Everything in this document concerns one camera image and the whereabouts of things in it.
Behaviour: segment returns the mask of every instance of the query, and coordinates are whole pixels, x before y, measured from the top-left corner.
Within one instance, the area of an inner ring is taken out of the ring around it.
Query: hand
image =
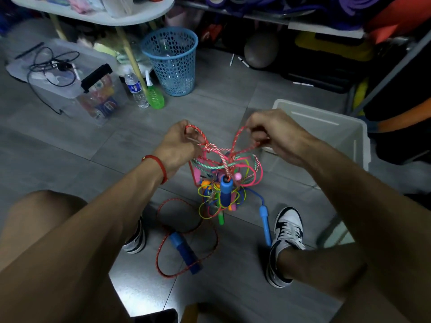
[[[255,112],[246,125],[255,141],[271,146],[281,158],[299,167],[304,166],[301,152],[318,140],[281,109]]]
[[[197,143],[188,138],[204,142],[202,136],[192,127],[188,127],[187,120],[182,120],[169,128],[163,141],[153,152],[163,163],[168,178],[172,177],[178,169],[191,159],[202,154],[202,149]]]

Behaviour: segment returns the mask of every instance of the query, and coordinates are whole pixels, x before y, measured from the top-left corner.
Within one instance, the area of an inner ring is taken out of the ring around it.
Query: black cable
[[[50,52],[51,52],[51,59],[49,59],[48,61],[44,61],[44,62],[40,62],[40,63],[37,63],[36,62],[36,60],[37,60],[37,57],[40,55],[40,53],[43,51],[43,50],[45,50],[45,49],[48,49]],[[76,56],[74,57],[74,58],[72,58],[72,59],[59,59],[60,57],[62,57],[62,56],[64,56],[64,55],[67,55],[67,54],[72,54],[72,53],[75,53],[76,54]],[[57,84],[55,84],[55,83],[53,83],[52,81],[50,81],[49,79],[48,79],[48,77],[46,76],[46,72],[47,71],[50,71],[50,70],[54,70],[54,69],[57,69],[57,68],[54,68],[53,66],[52,66],[52,61],[59,61],[59,62],[62,62],[62,63],[70,63],[70,62],[72,62],[73,60],[76,60],[78,57],[79,57],[79,52],[78,51],[69,51],[69,52],[65,52],[65,53],[62,53],[62,54],[59,54],[58,56],[55,56],[54,57],[54,52],[52,51],[52,49],[51,48],[49,48],[49,47],[47,47],[47,46],[44,46],[44,47],[42,47],[42,48],[40,48],[37,52],[36,52],[36,54],[35,54],[35,58],[33,59],[33,64],[29,67],[29,72],[27,73],[27,82],[29,83],[29,86],[30,86],[30,88],[31,88],[31,90],[34,92],[34,94],[37,96],[37,98],[41,101],[41,102],[43,102],[48,108],[50,108],[51,110],[53,110],[55,113],[57,113],[57,114],[62,114],[62,113],[64,113],[64,111],[63,110],[61,110],[60,109],[60,111],[59,112],[57,112],[56,110],[54,110],[48,103],[46,103],[44,100],[42,100],[42,98],[36,93],[36,91],[35,91],[35,89],[33,88],[33,86],[30,84],[30,75],[31,75],[31,73],[32,72],[42,72],[43,74],[44,74],[44,76],[45,76],[45,78],[46,78],[46,80],[49,82],[49,83],[51,83],[52,85],[54,85],[54,86],[57,86],[57,87],[67,87],[67,86],[71,86],[71,85],[73,85],[74,83],[75,83],[75,81],[76,81],[76,73],[73,71],[73,70],[70,70],[70,69],[68,69],[68,71],[69,72],[71,72],[72,74],[73,74],[73,80],[72,80],[72,82],[70,82],[70,83],[68,83],[68,84],[66,84],[66,85],[57,85]]]

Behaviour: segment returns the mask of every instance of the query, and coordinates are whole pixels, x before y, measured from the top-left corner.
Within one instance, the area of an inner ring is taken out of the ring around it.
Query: left hand
[[[153,152],[153,155],[163,162],[168,178],[172,177],[182,165],[202,155],[201,147],[188,138],[199,142],[204,140],[192,127],[185,129],[188,124],[187,120],[182,120],[170,127],[163,141]]]

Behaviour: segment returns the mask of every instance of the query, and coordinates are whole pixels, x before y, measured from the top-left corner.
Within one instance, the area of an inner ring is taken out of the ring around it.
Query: blue wastebasket
[[[193,90],[197,43],[197,35],[182,27],[161,28],[143,39],[142,51],[169,95],[183,96]]]

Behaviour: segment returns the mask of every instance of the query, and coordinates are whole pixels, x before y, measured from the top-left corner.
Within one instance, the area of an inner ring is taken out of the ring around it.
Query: green jump rope handle
[[[223,214],[223,211],[221,211],[220,213],[218,213],[217,217],[218,217],[218,224],[220,224],[222,226],[224,224],[224,214]]]

